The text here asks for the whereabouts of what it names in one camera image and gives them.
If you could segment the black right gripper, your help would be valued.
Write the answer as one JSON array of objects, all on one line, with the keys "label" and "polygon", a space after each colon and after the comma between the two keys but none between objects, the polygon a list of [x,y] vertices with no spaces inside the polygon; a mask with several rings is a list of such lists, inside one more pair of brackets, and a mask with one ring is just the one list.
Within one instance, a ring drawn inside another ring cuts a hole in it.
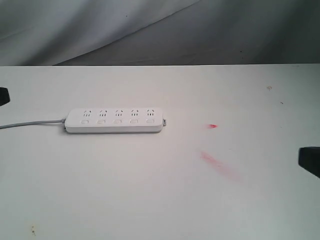
[{"label": "black right gripper", "polygon": [[320,147],[301,147],[298,151],[298,165],[320,178]]}]

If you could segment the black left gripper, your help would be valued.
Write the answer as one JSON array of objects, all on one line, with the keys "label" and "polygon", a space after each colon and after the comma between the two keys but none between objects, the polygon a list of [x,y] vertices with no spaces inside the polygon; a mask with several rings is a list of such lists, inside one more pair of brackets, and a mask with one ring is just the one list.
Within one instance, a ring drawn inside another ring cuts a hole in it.
[{"label": "black left gripper", "polygon": [[10,94],[6,87],[0,87],[0,106],[4,106],[10,102]]}]

